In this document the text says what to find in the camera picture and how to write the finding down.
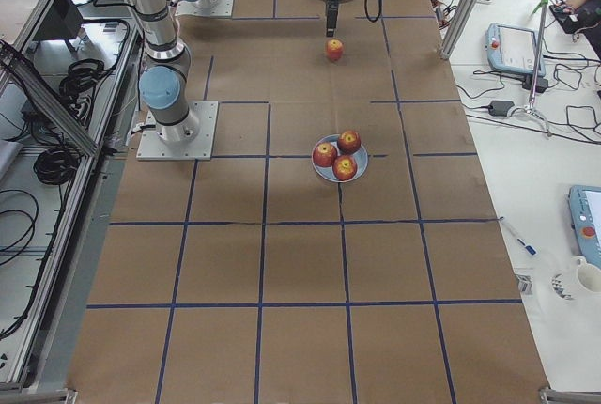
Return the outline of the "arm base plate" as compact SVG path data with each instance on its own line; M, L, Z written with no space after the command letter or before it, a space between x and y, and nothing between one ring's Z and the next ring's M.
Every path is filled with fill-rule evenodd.
M234 0L220 0L212 8L198 8L193 4L178 0L177 16L196 16L204 18L229 18L232 16Z
M217 101L189 101L189 113L179 124L165 126L146 116L136 158L142 161L209 161L218 119Z

